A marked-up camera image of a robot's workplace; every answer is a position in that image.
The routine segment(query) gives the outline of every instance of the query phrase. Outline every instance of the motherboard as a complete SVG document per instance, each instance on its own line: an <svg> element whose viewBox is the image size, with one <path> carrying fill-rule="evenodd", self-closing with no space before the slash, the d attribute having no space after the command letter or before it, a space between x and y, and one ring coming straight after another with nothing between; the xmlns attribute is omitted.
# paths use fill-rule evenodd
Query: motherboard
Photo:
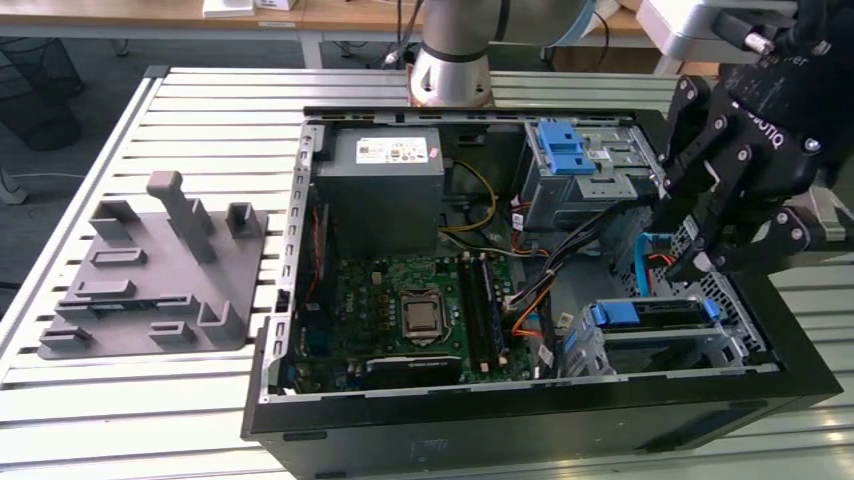
<svg viewBox="0 0 854 480"><path fill-rule="evenodd" d="M377 377L368 371L393 377L407 361L436 365L437 375L455 372L452 383L531 378L530 352L512 342L499 312L512 292L504 257L343 260L336 277L329 320L303 332L304 393L361 390Z"/></svg>

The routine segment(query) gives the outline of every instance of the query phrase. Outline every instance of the power supply label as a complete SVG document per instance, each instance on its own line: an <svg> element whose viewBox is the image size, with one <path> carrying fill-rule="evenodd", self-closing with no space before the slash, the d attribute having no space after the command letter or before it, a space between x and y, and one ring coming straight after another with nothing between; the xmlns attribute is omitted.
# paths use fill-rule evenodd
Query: power supply label
<svg viewBox="0 0 854 480"><path fill-rule="evenodd" d="M356 144L356 163L427 163L427 139L363 138Z"/></svg>

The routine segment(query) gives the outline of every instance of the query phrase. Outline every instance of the desk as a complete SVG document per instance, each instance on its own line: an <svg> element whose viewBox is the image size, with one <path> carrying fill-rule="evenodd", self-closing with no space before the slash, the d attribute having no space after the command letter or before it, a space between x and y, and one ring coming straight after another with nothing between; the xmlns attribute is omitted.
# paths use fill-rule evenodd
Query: desk
<svg viewBox="0 0 854 480"><path fill-rule="evenodd" d="M412 13L412 1L405 0L404 24ZM622 8L608 17L610 46L614 48L655 48L632 11ZM320 43L324 41L396 41L397 13L393 0L308 0L300 24L300 42L305 64L320 65ZM415 23L413 41L420 41L420 18ZM574 46L602 47L604 28L596 28Z"/></svg>
<svg viewBox="0 0 854 480"><path fill-rule="evenodd" d="M296 40L305 68L320 68L324 41L396 40L392 0L299 0L291 11L256 9L252 17L203 18L203 0L2 0L5 36L107 39ZM404 5L404 22L412 12ZM654 48L626 9L608 18L612 47ZM413 40L420 40L416 23ZM578 46L604 45L596 29Z"/></svg>
<svg viewBox="0 0 854 480"><path fill-rule="evenodd" d="M5 36L169 40L299 40L308 1L291 11L203 18L203 0L2 0Z"/></svg>
<svg viewBox="0 0 854 480"><path fill-rule="evenodd" d="M499 107L664 112L675 77L496 72L492 84ZM177 169L184 191L209 211L251 201L269 213L264 253L275 259L284 248L303 107L405 103L403 72L172 69L165 78L143 80L0 322L2 480L292 478L263 448L239 437L253 345L233 352L61 361L41 360L35 348L64 295L56 290L68 287L92 243L87 219L104 196L127 200L137 212L160 210L145 195L147 176ZM256 307L275 304L267 283L276 264L261 261ZM756 478L850 479L851 278L850 258L774 278L846 390L835 398L698 450L494 467L443 478L698 480L754 472ZM252 337L263 321L263 314L252 316Z"/></svg>

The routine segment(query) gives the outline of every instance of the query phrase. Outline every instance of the wooden desk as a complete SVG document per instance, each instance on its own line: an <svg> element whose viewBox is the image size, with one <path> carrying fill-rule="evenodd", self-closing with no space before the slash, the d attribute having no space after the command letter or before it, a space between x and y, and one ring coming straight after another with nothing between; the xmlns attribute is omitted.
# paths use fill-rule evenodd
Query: wooden desk
<svg viewBox="0 0 854 480"><path fill-rule="evenodd" d="M403 22L412 14L412 0L404 0ZM646 34L634 12L620 9L608 19L612 36L643 36ZM415 22L420 30L420 16ZM395 0L307 0L301 29L324 31L396 32L397 9ZM604 28L594 30L604 34Z"/></svg>
<svg viewBox="0 0 854 480"><path fill-rule="evenodd" d="M397 30L397 10L395 0L305 0L300 24L300 42L307 64L320 61L320 43L324 41L393 42ZM412 14L413 0L404 0L403 22ZM620 9L607 19L610 45L614 48L655 48L635 20L635 14ZM420 40L420 17L415 22L413 41ZM582 47L604 45L604 28L596 28L590 35L575 42Z"/></svg>
<svg viewBox="0 0 854 480"><path fill-rule="evenodd" d="M259 22L299 28L307 0L291 11L257 9L252 17L203 18L203 0L2 0L0 25L260 29Z"/></svg>
<svg viewBox="0 0 854 480"><path fill-rule="evenodd" d="M404 1L405 23L413 2ZM299 0L287 12L257 9L252 17L207 19L201 4L203 0L0 0L0 32L29 37L297 40L307 68L323 67L324 41L393 42L396 37L395 0ZM607 21L612 47L652 47L631 11L618 11ZM420 40L417 32L412 39ZM576 42L603 44L602 28Z"/></svg>

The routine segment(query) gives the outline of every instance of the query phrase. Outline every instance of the ram slot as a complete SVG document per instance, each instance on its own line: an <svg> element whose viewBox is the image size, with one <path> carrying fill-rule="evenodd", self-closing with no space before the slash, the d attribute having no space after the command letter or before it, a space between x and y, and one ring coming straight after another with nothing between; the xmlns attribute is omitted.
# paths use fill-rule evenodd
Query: ram slot
<svg viewBox="0 0 854 480"><path fill-rule="evenodd" d="M463 300L463 320L468 336L471 369L487 373L498 363L498 351L490 322L490 295L487 295L483 261L463 256L456 260L459 293Z"/></svg>
<svg viewBox="0 0 854 480"><path fill-rule="evenodd" d="M487 318L490 330L492 332L492 342L495 344L495 352L498 355L498 364L506 365L507 358L504 352L504 334L502 332L502 311L498 308L498 301L495 300L495 281L492 280L492 270L490 269L490 262L486 258L486 254L480 254L480 269L483 271L483 289L487 298Z"/></svg>

